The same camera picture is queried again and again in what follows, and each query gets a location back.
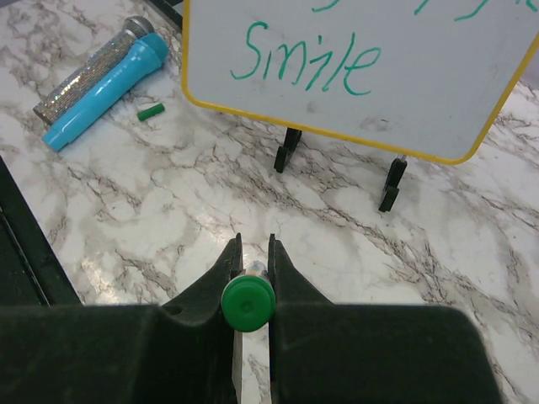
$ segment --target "green cap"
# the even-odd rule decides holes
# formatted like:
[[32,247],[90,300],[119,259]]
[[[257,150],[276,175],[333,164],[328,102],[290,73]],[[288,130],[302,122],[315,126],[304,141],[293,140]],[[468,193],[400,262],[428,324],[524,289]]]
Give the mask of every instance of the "green cap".
[[275,293],[264,279],[240,275],[222,292],[221,308],[230,327],[241,332],[256,331],[273,316]]
[[141,122],[143,120],[147,120],[148,118],[151,118],[157,114],[161,114],[165,110],[165,106],[163,104],[157,104],[152,106],[151,108],[144,109],[143,111],[139,112],[136,116],[138,117],[138,120]]

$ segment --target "black plastic stand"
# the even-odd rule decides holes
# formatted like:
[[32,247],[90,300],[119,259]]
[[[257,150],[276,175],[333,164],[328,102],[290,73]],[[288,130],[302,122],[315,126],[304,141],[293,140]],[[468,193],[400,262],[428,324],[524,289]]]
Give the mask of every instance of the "black plastic stand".
[[384,185],[382,202],[378,207],[380,212],[388,212],[393,207],[395,199],[398,196],[398,183],[401,182],[401,178],[403,177],[407,166],[406,156],[399,156],[391,163]]
[[297,147],[297,144],[302,138],[302,131],[298,129],[288,128],[286,129],[285,143],[283,146],[279,146],[277,150],[277,156],[275,157],[275,164],[273,168],[278,172],[282,173],[285,171],[285,167],[288,165],[292,154]]
[[[0,402],[238,404],[243,337],[221,296],[242,270],[238,234],[163,307],[0,306]],[[479,333],[460,311],[336,305],[274,235],[268,277],[273,403],[502,404]],[[242,310],[257,313],[260,300],[246,299],[253,309]]]

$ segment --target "whiteboard stand leg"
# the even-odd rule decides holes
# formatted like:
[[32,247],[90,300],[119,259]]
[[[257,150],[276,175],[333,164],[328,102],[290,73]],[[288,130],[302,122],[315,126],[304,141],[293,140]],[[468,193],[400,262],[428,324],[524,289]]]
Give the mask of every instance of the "whiteboard stand leg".
[[395,199],[398,196],[398,183],[401,182],[401,178],[404,175],[404,171],[408,163],[406,162],[406,156],[398,155],[391,163],[389,173],[387,173],[386,183],[384,184],[384,190],[382,193],[382,202],[378,207],[380,212],[389,212],[395,203]]
[[285,171],[285,167],[288,165],[301,138],[301,130],[292,128],[286,129],[285,143],[283,146],[279,146],[277,156],[275,156],[275,164],[273,165],[273,168],[278,173],[283,173],[283,171]]

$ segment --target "marble countertop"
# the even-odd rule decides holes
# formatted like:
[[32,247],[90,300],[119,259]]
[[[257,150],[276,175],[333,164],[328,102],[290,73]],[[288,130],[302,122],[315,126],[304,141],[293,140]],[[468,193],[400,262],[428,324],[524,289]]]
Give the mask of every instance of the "marble countertop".
[[[171,45],[165,67],[50,151],[32,108],[136,14]],[[140,1],[23,0],[0,9],[0,33],[0,154],[85,304],[163,303],[236,232],[247,263],[274,232],[335,302],[462,309],[507,401],[539,402],[539,92],[518,84],[470,161],[411,160],[381,214],[392,154],[305,134],[277,174],[284,128],[191,105],[180,35]],[[267,342],[245,338],[249,404],[270,402]]]

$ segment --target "black plastic holder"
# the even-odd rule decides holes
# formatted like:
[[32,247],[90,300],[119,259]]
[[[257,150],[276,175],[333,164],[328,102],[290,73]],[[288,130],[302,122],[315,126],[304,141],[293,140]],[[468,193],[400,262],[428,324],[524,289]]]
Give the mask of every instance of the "black plastic holder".
[[177,11],[184,0],[145,0],[179,32],[184,27],[184,16]]
[[380,212],[389,212],[392,209],[395,199],[398,197],[398,184],[401,182],[401,178],[403,177],[407,166],[408,163],[406,161],[406,156],[404,155],[399,155],[391,163],[382,192],[382,202],[378,207]]
[[[273,403],[502,404],[464,313],[334,304],[275,235],[267,268],[275,292],[266,333]],[[239,404],[243,336],[223,316],[221,297],[242,271],[237,234],[210,270],[162,307],[0,307],[0,402]]]
[[0,157],[0,307],[80,304]]
[[288,165],[301,138],[301,130],[293,128],[286,129],[285,142],[283,143],[283,146],[279,146],[277,156],[275,156],[275,164],[273,165],[273,168],[278,173],[283,173],[285,171],[285,167]]

